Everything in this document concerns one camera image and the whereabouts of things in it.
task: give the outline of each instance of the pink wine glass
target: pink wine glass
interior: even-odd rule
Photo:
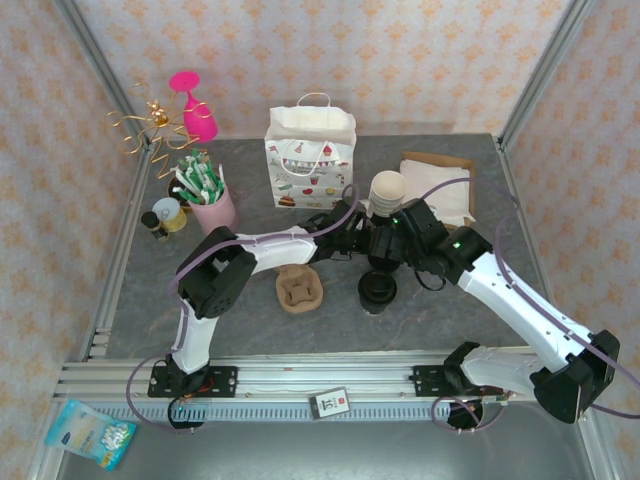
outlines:
[[[197,138],[197,143],[205,143],[218,135],[218,124],[209,107],[206,104],[198,105],[202,102],[191,94],[191,90],[199,83],[200,77],[196,72],[178,72],[169,80],[169,87],[176,92],[187,94],[187,104],[184,106],[184,127],[190,137]]]

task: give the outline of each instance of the paper gift bag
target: paper gift bag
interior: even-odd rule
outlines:
[[[309,95],[326,96],[327,106],[300,106]],[[324,93],[307,94],[295,107],[272,108],[265,149],[274,204],[333,208],[352,182],[355,128],[353,115],[332,107]]]

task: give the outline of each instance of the small card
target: small card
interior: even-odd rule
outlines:
[[[319,393],[309,398],[309,405],[311,405],[311,414],[314,420],[348,412],[347,390],[336,388],[328,392]]]

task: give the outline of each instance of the gift bag handle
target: gift bag handle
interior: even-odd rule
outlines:
[[[298,100],[298,103],[296,103],[296,106],[298,106],[298,107],[299,107],[299,106],[300,106],[300,102],[301,102],[302,100],[304,100],[305,98],[307,98],[307,97],[311,96],[311,95],[323,95],[323,96],[327,97],[327,107],[330,107],[330,106],[331,106],[331,97],[330,97],[329,95],[327,95],[326,93],[324,93],[324,92],[311,92],[311,93],[307,93],[306,95],[303,95],[303,96],[301,96],[301,97],[300,97],[300,100]]]
[[[293,142],[297,142],[299,140],[296,140],[295,138],[289,140],[289,142],[284,146],[284,148],[282,149],[282,153],[280,156],[280,166],[282,167],[282,169],[287,172],[290,173],[291,175],[293,175],[294,177],[310,177],[313,172],[316,171],[316,168],[318,168],[318,164],[320,163],[320,157],[322,157],[322,153],[324,152],[324,148],[328,145],[329,142],[324,142],[322,144],[322,146],[320,147],[320,153],[318,153],[318,158],[316,158],[316,163],[313,164],[313,168],[311,169],[311,171],[309,173],[293,173],[291,170],[288,170],[287,167],[284,166],[284,160],[285,160],[285,152],[287,151],[287,148],[289,148],[289,146],[293,143]]]

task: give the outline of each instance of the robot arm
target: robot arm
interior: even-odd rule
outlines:
[[[422,200],[403,205],[392,214],[391,221],[369,222],[359,209],[330,234],[315,238],[295,236],[322,230],[346,210],[348,205],[339,202],[331,214],[316,216],[281,232],[283,235],[276,239],[258,242],[261,236],[236,236],[222,227],[202,242],[178,271],[213,245],[231,239],[245,241],[242,246],[219,250],[179,283],[189,319],[186,326],[181,322],[178,338],[182,341],[174,345],[177,348],[182,344],[182,348],[168,359],[176,384],[173,391],[184,394],[201,387],[218,318],[231,308],[253,273],[331,258],[335,251],[366,253],[370,259],[405,263],[416,272],[429,272],[448,280],[491,308],[536,352],[537,355],[514,355],[469,342],[463,344],[451,355],[451,361],[445,362],[447,378],[460,394],[471,385],[533,393],[554,417],[573,423],[613,380],[613,372],[604,362],[552,325],[505,282],[485,239],[468,227],[449,233]],[[226,263],[223,270],[216,266],[220,263]],[[508,271],[521,288],[573,334],[617,359],[619,343],[613,335],[606,330],[593,335]]]

